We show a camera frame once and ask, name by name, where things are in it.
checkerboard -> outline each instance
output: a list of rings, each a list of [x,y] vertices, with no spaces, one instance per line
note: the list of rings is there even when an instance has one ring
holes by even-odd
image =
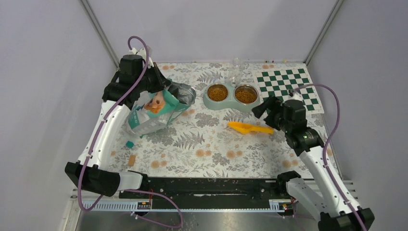
[[[312,83],[306,68],[273,68],[268,71],[256,71],[253,77],[255,83],[258,83],[262,101],[269,96],[276,96],[285,101],[289,99],[288,90]],[[303,103],[308,114],[324,113],[315,87],[301,89],[300,93],[303,96]]]

bag of dog food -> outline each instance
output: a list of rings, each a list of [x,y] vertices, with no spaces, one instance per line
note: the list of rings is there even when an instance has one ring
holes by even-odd
[[[144,91],[133,105],[127,120],[129,130],[136,136],[165,128],[194,104],[195,90],[182,83],[172,82],[157,93]]]

floral pattern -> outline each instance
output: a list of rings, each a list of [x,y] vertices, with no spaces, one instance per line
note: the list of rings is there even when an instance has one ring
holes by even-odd
[[[195,104],[166,128],[143,137],[129,134],[124,124],[110,157],[110,171],[133,170],[152,177],[275,178],[282,172],[295,170],[303,178],[312,178],[303,162],[286,144],[283,132],[242,135],[227,125],[230,121],[239,121],[265,126],[265,117],[257,119],[251,113],[235,109],[212,111],[205,107],[204,89],[208,84],[225,81],[228,64],[175,63],[158,66],[165,77],[196,89]],[[304,64],[244,64],[242,83],[255,84],[253,71],[273,67],[306,68]],[[327,132],[322,115],[307,115],[306,118],[308,126],[325,141]],[[128,141],[134,143],[132,148],[126,147]],[[336,167],[330,147],[328,158]]]

clear glass cup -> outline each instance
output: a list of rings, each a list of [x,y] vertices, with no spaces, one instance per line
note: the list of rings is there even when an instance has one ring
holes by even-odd
[[[229,66],[228,79],[226,82],[236,87],[242,79],[243,61],[240,58],[234,58]]]

robotic arm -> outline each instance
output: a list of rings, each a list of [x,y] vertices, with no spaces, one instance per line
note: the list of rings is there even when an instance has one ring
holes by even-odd
[[[76,163],[68,162],[65,166],[65,172],[71,181],[78,186],[79,175],[89,155],[93,137],[100,129],[99,136],[94,144],[92,155],[87,163],[83,180],[82,189],[93,193],[112,196],[116,191],[125,189],[138,189],[142,181],[142,175],[134,172],[109,172],[109,156],[111,155],[112,145],[119,129],[133,107],[133,103],[140,97],[140,93],[148,91],[155,93],[170,86],[171,81],[166,79],[156,63],[151,59],[146,60],[146,51],[144,48],[132,54],[125,55],[120,60],[119,70],[115,73],[112,81],[106,86],[103,93],[103,103],[99,114],[98,122],[93,130],[91,139]],[[108,110],[127,92],[136,82],[143,69],[143,62],[148,62],[148,69],[141,77],[136,88],[119,103],[117,107],[109,114],[105,120]]]
[[[266,124],[285,132],[288,145],[305,163],[322,196],[306,185],[295,171],[278,175],[280,191],[296,198],[319,222],[320,231],[361,230],[353,210],[357,211],[368,229],[374,221],[374,215],[369,208],[360,207],[338,174],[333,175],[339,187],[336,187],[331,179],[326,168],[334,169],[334,167],[328,158],[327,165],[323,161],[324,143],[320,135],[314,129],[307,127],[306,109],[301,95],[295,93],[285,102],[270,96],[261,105],[253,108],[252,112],[255,117],[260,118],[267,109],[271,112],[264,119]],[[346,195],[346,200],[341,197],[341,193]]]

